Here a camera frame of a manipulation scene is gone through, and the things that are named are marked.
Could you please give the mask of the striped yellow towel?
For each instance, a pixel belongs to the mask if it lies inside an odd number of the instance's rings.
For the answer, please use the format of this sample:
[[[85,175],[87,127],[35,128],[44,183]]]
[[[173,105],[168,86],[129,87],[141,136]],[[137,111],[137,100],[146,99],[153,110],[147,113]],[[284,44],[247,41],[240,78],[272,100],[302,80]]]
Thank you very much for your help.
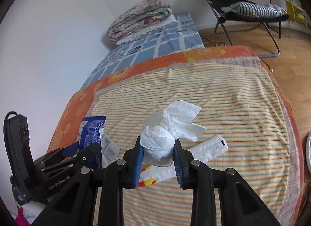
[[[149,115],[175,101],[201,107],[198,143],[221,135],[228,151],[211,168],[235,168],[281,225],[292,223],[299,196],[299,156],[286,108],[263,68],[194,63],[148,72],[98,89],[89,114],[105,115],[104,129],[129,149]]]

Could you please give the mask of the white tissue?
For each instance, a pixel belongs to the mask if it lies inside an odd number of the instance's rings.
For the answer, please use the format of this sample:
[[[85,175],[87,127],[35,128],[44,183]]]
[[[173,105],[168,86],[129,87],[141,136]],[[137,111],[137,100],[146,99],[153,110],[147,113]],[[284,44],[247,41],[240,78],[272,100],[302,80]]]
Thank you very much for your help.
[[[143,163],[171,166],[175,141],[198,141],[207,130],[205,126],[192,122],[200,111],[200,106],[180,100],[169,104],[161,112],[151,113],[145,119],[140,134],[140,144],[144,149]]]

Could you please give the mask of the blue checked bed sheet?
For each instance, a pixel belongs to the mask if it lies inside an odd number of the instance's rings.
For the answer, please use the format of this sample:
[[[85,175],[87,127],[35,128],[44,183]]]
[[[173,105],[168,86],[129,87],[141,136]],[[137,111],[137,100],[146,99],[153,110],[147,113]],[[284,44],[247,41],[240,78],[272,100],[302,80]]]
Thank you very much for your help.
[[[179,14],[175,19],[173,23],[116,46],[92,71],[82,87],[143,61],[202,48],[204,45],[191,15]]]

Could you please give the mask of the striped cushion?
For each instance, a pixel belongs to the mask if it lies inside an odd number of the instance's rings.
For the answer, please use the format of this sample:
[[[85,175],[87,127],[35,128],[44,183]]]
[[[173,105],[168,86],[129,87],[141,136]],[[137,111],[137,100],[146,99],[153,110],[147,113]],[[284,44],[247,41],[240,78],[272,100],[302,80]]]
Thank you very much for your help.
[[[251,19],[272,19],[288,15],[283,7],[271,3],[260,5],[251,2],[237,2],[227,7],[221,7],[221,10],[225,13],[232,12],[238,16]]]

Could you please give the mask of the colourful white wrapper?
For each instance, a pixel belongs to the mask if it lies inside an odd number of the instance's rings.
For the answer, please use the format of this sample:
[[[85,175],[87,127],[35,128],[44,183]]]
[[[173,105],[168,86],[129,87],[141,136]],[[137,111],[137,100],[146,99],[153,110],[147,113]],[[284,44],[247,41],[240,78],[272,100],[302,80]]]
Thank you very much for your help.
[[[142,169],[138,187],[153,185],[176,177],[174,165],[168,167],[148,166]]]

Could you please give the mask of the dark blue snack wrapper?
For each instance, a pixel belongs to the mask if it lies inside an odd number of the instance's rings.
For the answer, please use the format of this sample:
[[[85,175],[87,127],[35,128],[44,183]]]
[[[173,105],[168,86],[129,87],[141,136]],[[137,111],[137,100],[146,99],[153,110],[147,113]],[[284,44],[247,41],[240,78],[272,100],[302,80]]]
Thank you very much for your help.
[[[95,156],[86,161],[86,166],[91,169],[101,169],[102,167],[102,138],[106,116],[84,117],[79,127],[79,150],[93,144],[98,144]]]

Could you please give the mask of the white flat wrapper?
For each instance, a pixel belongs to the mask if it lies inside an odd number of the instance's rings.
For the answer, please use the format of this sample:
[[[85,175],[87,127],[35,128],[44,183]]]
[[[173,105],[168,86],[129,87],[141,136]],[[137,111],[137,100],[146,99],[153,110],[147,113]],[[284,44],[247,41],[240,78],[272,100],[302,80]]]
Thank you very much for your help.
[[[215,135],[188,150],[195,160],[207,163],[227,152],[228,144],[221,135]]]

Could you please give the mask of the folded floral quilt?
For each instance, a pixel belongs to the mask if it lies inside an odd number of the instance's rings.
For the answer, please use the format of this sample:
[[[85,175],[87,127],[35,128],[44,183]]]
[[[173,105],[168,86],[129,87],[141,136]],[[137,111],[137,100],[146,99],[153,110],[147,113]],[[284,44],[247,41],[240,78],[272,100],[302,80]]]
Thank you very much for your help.
[[[117,43],[129,34],[166,21],[171,15],[168,0],[143,0],[111,23],[107,37],[111,42]]]

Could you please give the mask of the black folding chair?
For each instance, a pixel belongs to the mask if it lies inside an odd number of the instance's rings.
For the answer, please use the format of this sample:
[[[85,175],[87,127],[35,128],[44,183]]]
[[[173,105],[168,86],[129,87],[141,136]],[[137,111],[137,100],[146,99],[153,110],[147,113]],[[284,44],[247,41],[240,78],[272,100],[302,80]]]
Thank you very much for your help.
[[[206,0],[214,13],[215,17],[217,18],[217,23],[214,28],[214,33],[215,34],[225,34],[227,39],[229,40],[230,45],[234,45],[231,37],[229,34],[231,32],[244,32],[244,31],[252,31],[256,29],[259,26],[263,26],[265,30],[268,32],[270,38],[272,39],[275,47],[276,47],[276,52],[271,53],[271,54],[265,54],[265,55],[259,55],[259,58],[276,58],[280,56],[281,50],[273,37],[273,34],[270,32],[269,29],[269,24],[270,23],[277,23],[279,29],[277,30],[278,37],[282,37],[282,22],[286,21],[289,19],[289,15],[285,15],[282,17],[277,17],[277,18],[272,18],[272,19],[251,19],[251,18],[245,18],[242,16],[238,16],[232,12],[225,13],[221,10],[221,7],[227,7],[233,3],[237,2],[251,2],[249,0]],[[238,22],[244,22],[244,23],[255,23],[256,25],[252,28],[247,28],[247,29],[236,29],[236,30],[227,30],[225,27],[225,22],[226,21],[238,21]]]

